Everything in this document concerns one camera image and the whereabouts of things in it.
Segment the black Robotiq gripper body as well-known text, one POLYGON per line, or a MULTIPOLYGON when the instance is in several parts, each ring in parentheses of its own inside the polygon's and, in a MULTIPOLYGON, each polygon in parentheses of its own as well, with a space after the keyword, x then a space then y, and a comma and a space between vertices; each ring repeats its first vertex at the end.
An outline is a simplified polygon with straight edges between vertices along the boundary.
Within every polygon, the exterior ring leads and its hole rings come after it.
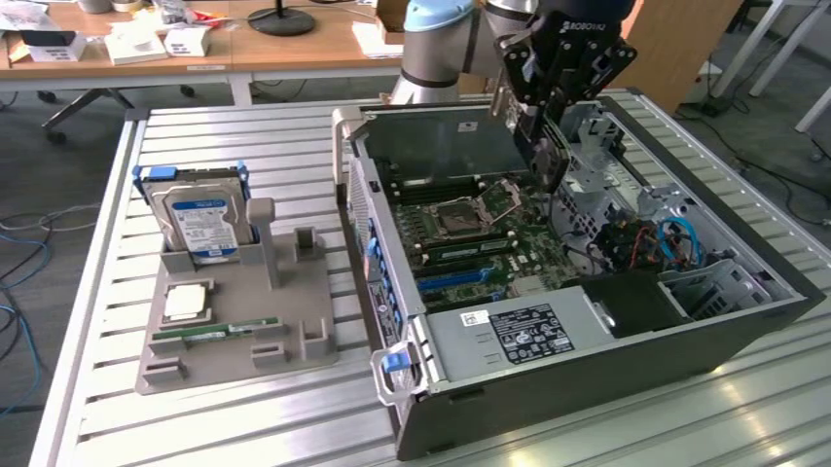
POLYGON ((620 39, 621 24, 633 8, 632 0, 537 1, 528 22, 532 52, 550 54, 572 31, 609 34, 620 39))

